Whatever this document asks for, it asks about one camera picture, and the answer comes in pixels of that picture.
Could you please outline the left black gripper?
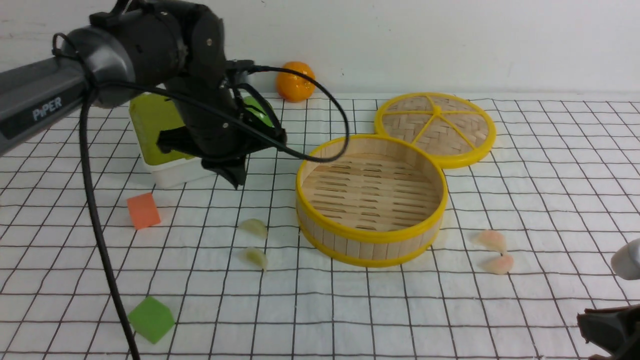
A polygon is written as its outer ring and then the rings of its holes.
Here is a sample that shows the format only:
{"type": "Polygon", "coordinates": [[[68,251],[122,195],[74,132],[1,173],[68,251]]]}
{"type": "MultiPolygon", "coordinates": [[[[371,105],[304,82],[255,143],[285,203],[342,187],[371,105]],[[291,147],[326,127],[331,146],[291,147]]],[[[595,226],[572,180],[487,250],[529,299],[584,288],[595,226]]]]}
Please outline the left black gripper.
{"type": "Polygon", "coordinates": [[[274,139],[283,145],[287,143],[285,130],[267,126],[249,110],[240,109],[240,103],[230,90],[221,88],[219,82],[212,83],[195,76],[180,76],[165,82],[164,86],[172,94],[199,101],[217,110],[218,114],[174,99],[183,126],[162,130],[158,134],[157,146],[160,151],[176,151],[201,158],[205,170],[224,178],[236,190],[246,183],[246,155],[273,146],[263,137],[274,139]],[[262,137],[245,132],[228,120],[228,117],[242,121],[261,133],[262,137]]]}

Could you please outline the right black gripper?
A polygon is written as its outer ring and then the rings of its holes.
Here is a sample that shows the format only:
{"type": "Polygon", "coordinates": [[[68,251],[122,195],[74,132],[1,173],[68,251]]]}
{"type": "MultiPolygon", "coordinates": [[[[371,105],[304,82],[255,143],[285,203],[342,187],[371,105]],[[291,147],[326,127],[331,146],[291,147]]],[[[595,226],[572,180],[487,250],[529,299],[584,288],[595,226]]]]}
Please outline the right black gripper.
{"type": "Polygon", "coordinates": [[[581,337],[606,358],[640,357],[640,306],[585,309],[576,316],[581,337]]]}

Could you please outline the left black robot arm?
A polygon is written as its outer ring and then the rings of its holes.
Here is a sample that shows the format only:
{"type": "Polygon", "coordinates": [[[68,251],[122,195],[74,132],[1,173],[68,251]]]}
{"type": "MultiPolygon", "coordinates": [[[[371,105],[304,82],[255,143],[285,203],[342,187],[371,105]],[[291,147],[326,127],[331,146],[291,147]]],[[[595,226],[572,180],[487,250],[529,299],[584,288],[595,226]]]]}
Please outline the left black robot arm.
{"type": "Polygon", "coordinates": [[[125,10],[94,13],[89,25],[61,34],[52,57],[1,74],[1,153],[50,128],[85,101],[113,109],[151,87],[180,96],[176,129],[151,139],[162,153],[199,158],[234,187],[244,185],[247,155],[285,145],[276,118],[265,124],[246,108],[252,60],[226,59],[224,21],[207,6],[183,0],[135,0],[125,10]]]}

